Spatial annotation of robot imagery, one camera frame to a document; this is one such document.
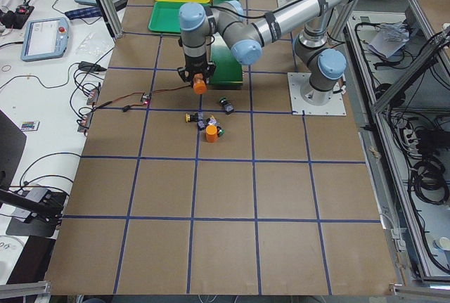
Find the blue joint cap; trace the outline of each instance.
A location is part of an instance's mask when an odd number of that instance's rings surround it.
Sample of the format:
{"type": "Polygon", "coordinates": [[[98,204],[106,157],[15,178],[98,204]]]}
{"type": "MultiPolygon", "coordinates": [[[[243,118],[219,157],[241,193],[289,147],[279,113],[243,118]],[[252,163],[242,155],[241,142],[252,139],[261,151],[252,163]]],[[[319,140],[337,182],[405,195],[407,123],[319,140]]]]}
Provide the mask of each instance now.
{"type": "Polygon", "coordinates": [[[344,74],[347,60],[339,51],[326,49],[320,53],[317,64],[325,77],[338,80],[344,74]]]}
{"type": "MultiPolygon", "coordinates": [[[[236,12],[239,15],[243,15],[244,14],[244,9],[242,9],[242,5],[240,4],[239,1],[236,0],[232,0],[232,1],[226,1],[228,4],[231,4],[233,6],[233,8],[235,8],[236,12]]],[[[244,18],[242,17],[238,17],[239,21],[244,21],[244,18]]]]}
{"type": "Polygon", "coordinates": [[[198,29],[206,18],[205,9],[199,3],[185,3],[178,12],[180,29],[192,31],[198,29]]]}
{"type": "Polygon", "coordinates": [[[243,39],[231,47],[231,53],[241,65],[251,65],[262,55],[261,45],[253,39],[243,39]]]}

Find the white table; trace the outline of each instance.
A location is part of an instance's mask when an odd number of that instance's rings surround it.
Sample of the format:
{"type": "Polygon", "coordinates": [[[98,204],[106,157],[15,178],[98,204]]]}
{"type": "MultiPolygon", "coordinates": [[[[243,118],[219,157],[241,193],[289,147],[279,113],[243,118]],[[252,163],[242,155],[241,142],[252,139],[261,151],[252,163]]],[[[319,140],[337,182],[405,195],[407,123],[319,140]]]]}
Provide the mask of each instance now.
{"type": "MultiPolygon", "coordinates": [[[[52,9],[51,6],[54,2],[55,0],[34,0],[31,3],[34,6],[34,11],[29,20],[63,17],[61,13],[52,9]]],[[[56,4],[56,8],[60,11],[82,7],[86,6],[80,6],[74,0],[59,0],[56,4]]],[[[124,10],[119,12],[121,19],[123,14],[124,10]]],[[[0,49],[0,67],[11,66],[8,72],[0,71],[0,86],[16,75],[36,75],[47,86],[62,84],[67,79],[68,68],[72,63],[82,60],[94,63],[101,57],[101,54],[95,55],[77,51],[79,45],[91,33],[94,33],[94,39],[103,44],[106,51],[114,46],[103,19],[100,19],[93,25],[87,25],[82,20],[70,22],[69,44],[62,58],[26,63],[20,59],[21,45],[12,45],[0,49]]],[[[0,44],[22,41],[24,35],[25,27],[22,30],[14,30],[11,34],[0,37],[0,44]]],[[[99,64],[107,67],[110,54],[102,59],[99,64]]],[[[98,81],[90,78],[86,80],[90,82],[98,81]]],[[[18,185],[19,178],[25,169],[43,155],[55,152],[81,154],[86,138],[83,133],[77,132],[77,116],[69,106],[69,98],[74,89],[75,84],[71,75],[69,84],[57,89],[44,89],[35,78],[21,77],[13,80],[0,90],[0,110],[8,115],[16,125],[20,126],[23,121],[40,122],[37,131],[26,132],[27,144],[13,185],[18,185]]],[[[78,108],[86,105],[86,97],[81,92],[77,92],[73,98],[73,105],[78,110],[78,108]]],[[[27,173],[27,179],[30,180],[45,174],[60,174],[73,179],[77,171],[78,160],[73,155],[55,155],[46,158],[33,166],[27,173]]],[[[59,178],[46,178],[41,183],[62,188],[67,192],[70,192],[72,186],[69,181],[59,178]]],[[[13,210],[14,207],[3,205],[0,208],[0,213],[11,215],[13,210]]],[[[9,221],[10,219],[7,217],[0,217],[0,235],[5,234],[9,221]]],[[[23,242],[27,240],[26,237],[20,237],[19,239],[23,242]]],[[[0,285],[6,283],[11,271],[12,267],[0,272],[0,285]]]]}

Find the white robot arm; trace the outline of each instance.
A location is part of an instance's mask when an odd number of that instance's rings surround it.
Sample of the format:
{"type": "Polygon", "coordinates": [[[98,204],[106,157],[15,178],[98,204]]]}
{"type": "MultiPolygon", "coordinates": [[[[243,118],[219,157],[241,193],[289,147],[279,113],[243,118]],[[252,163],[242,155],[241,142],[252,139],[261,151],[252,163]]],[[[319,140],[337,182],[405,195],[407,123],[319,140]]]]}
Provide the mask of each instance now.
{"type": "Polygon", "coordinates": [[[220,33],[240,64],[251,65],[261,57],[262,47],[304,24],[304,29],[294,40],[294,50],[311,70],[311,86],[308,88],[311,91],[305,91],[306,94],[311,93],[309,102],[323,105],[347,64],[340,52],[324,47],[326,28],[332,9],[351,1],[291,0],[250,24],[243,22],[243,10],[238,1],[212,7],[184,4],[179,11],[179,22],[180,45],[183,46],[186,66],[179,68],[179,74],[192,85],[202,80],[207,83],[215,66],[207,60],[205,37],[216,32],[220,33]]]}

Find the power adapter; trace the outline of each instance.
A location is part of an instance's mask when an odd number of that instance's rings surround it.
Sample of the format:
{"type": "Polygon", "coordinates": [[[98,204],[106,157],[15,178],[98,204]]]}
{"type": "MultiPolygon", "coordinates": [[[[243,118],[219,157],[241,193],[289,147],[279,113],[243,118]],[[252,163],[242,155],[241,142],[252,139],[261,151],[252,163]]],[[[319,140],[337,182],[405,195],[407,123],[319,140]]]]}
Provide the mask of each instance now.
{"type": "Polygon", "coordinates": [[[102,66],[100,66],[99,64],[94,64],[94,63],[90,63],[90,62],[80,62],[80,64],[78,64],[78,70],[83,71],[83,72],[105,72],[106,69],[102,66]]]}

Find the orange object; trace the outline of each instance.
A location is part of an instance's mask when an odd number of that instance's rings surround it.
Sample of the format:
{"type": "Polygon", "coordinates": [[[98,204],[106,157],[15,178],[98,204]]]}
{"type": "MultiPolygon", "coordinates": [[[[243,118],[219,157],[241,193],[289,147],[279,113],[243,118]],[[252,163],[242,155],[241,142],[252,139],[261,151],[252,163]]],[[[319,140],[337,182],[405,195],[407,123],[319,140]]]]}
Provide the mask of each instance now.
{"type": "Polygon", "coordinates": [[[206,141],[208,143],[215,143],[219,136],[217,135],[217,127],[215,125],[206,126],[206,141]]]}
{"type": "Polygon", "coordinates": [[[206,84],[201,73],[194,75],[192,88],[196,94],[204,94],[206,92],[206,84]]]}

